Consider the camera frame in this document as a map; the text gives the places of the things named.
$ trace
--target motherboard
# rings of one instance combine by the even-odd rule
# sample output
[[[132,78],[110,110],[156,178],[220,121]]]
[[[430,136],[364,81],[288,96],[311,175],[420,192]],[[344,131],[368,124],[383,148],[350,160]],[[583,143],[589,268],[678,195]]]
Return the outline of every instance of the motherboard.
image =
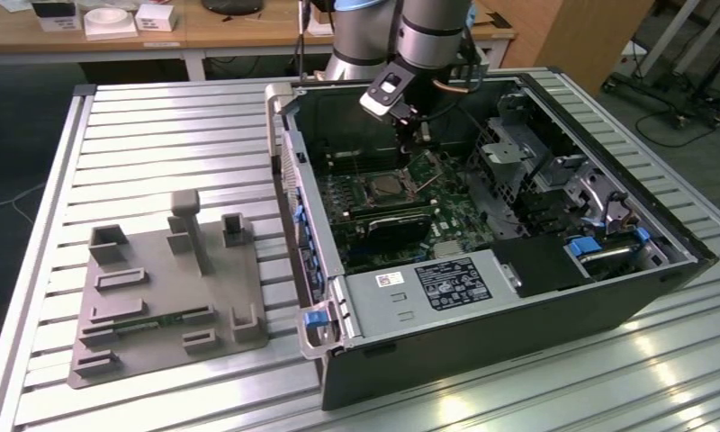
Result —
[[[318,179],[348,275],[487,247],[494,233],[475,207],[465,161],[424,150],[400,169]]]

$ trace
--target barcode sticker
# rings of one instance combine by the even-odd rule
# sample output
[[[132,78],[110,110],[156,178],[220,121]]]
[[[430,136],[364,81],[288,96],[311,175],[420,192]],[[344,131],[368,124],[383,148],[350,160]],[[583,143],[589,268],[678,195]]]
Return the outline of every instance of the barcode sticker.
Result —
[[[180,46],[182,43],[179,42],[144,42],[144,48],[168,48]]]

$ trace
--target wooden table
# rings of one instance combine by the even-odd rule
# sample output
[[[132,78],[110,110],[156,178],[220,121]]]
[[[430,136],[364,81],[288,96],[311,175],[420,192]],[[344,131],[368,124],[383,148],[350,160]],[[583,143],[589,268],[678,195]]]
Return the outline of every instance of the wooden table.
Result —
[[[0,65],[183,59],[191,81],[206,80],[203,59],[291,54],[298,36],[295,0],[266,0],[262,13],[235,17],[210,12],[199,0],[174,0],[179,22],[172,32],[143,31],[136,38],[87,41],[83,31],[46,32],[32,11],[9,13],[0,5]],[[514,29],[477,25],[474,38],[498,68]],[[306,37],[306,53],[331,53],[332,37]]]

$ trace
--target white label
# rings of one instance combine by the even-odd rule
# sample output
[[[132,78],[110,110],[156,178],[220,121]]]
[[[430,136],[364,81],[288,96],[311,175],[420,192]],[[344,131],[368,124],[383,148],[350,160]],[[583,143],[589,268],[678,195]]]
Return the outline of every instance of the white label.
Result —
[[[180,47],[179,42],[144,42],[144,48]]]
[[[402,284],[403,282],[406,281],[403,280],[403,273],[400,272],[380,274],[379,276],[376,276],[376,283],[382,288],[384,288],[386,286]]]

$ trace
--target robotic arm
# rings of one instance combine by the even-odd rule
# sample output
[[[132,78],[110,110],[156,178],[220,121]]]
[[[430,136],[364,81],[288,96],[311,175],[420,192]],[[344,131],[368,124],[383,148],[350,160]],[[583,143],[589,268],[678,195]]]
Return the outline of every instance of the robotic arm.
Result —
[[[398,52],[376,76],[360,104],[383,117],[406,122],[427,115],[436,82],[448,80],[463,39],[471,0],[404,0]]]
[[[370,79],[360,99],[410,141],[431,114],[459,52],[473,0],[338,0],[326,78]]]

